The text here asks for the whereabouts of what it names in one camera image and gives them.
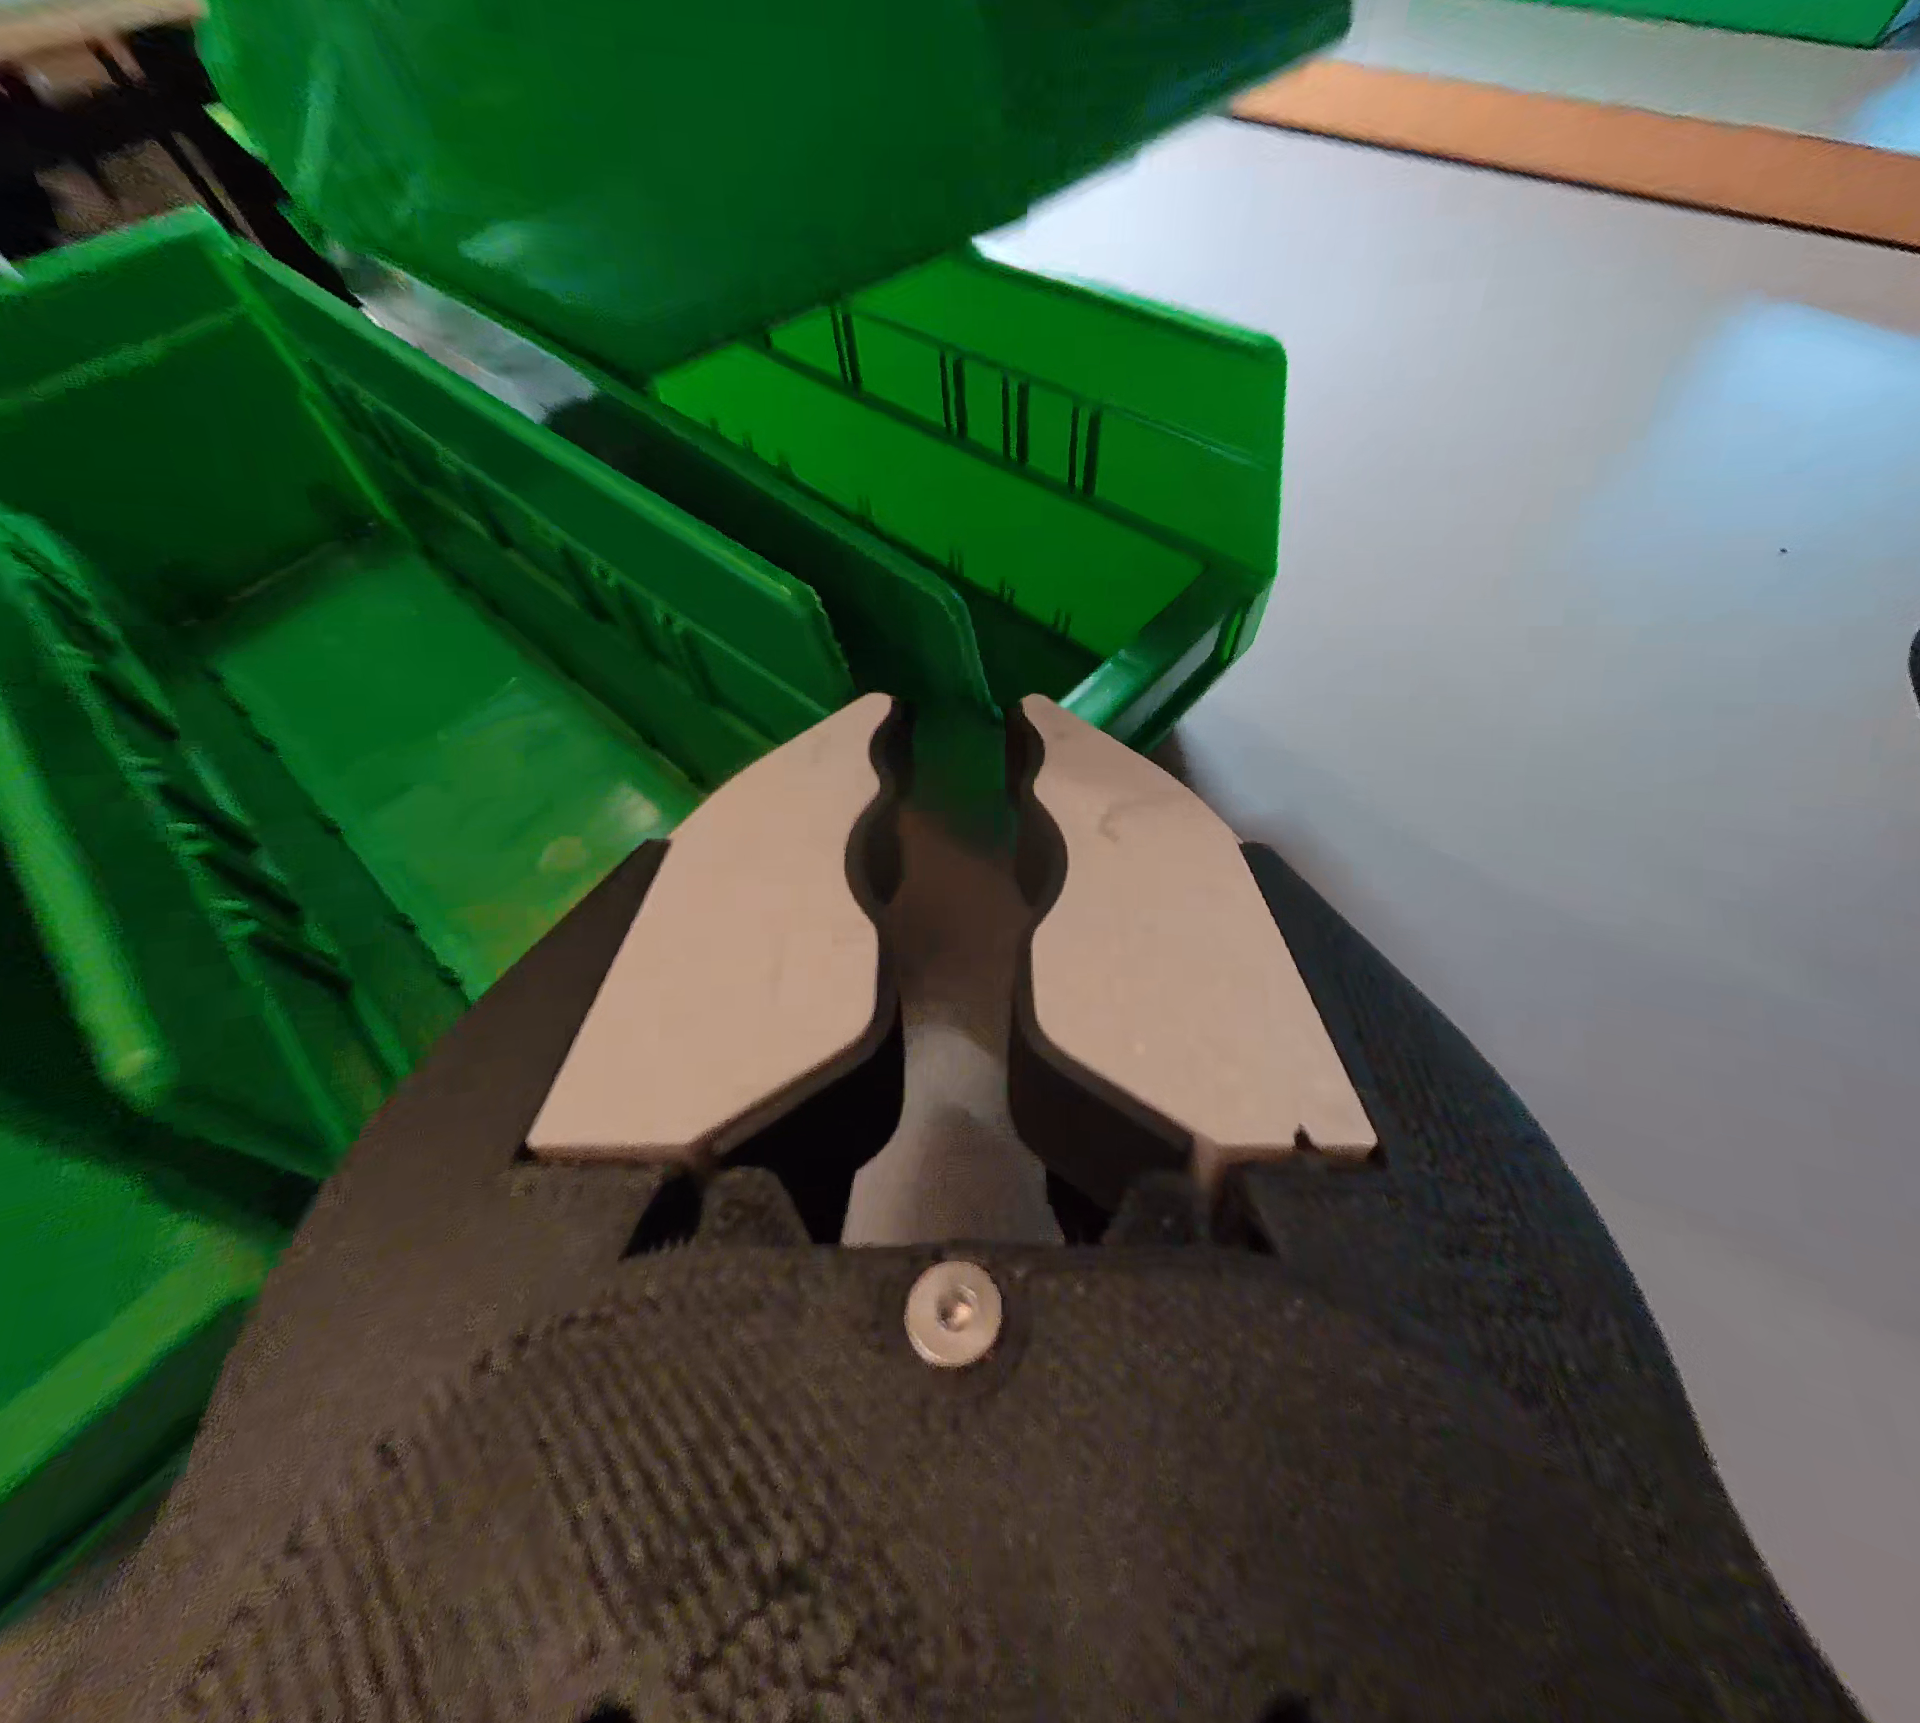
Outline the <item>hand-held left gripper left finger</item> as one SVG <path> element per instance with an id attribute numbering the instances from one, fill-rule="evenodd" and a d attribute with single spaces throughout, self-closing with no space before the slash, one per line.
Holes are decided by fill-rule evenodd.
<path id="1" fill-rule="evenodd" d="M 899 707 L 857 697 L 675 829 L 530 1123 L 535 1159 L 714 1165 L 876 1047 L 881 899 L 852 863 Z"/>

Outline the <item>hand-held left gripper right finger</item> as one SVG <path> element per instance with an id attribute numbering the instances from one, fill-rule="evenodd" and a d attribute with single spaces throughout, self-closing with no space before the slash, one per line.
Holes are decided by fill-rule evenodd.
<path id="1" fill-rule="evenodd" d="M 1050 1165 L 1369 1159 L 1376 1127 L 1236 831 L 1049 697 L 1020 703 L 1012 1111 Z"/>

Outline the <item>green plastic bin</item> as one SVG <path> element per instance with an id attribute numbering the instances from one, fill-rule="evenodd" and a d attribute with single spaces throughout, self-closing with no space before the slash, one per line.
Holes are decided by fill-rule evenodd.
<path id="1" fill-rule="evenodd" d="M 312 1193 L 166 1131 L 4 1103 L 4 1621 L 179 1473 Z"/>
<path id="2" fill-rule="evenodd" d="M 1288 396 L 1268 334 L 964 248 L 649 376 L 540 346 L 592 386 L 566 440 L 803 552 L 962 833 L 1012 829 L 1029 695 L 1151 749 L 1261 630 Z"/>
<path id="3" fill-rule="evenodd" d="M 1352 0 L 206 0 L 301 216 L 638 382 L 949 254 Z"/>
<path id="4" fill-rule="evenodd" d="M 852 697 L 803 578 L 185 212 L 4 282 L 4 1089 L 324 1175 Z"/>

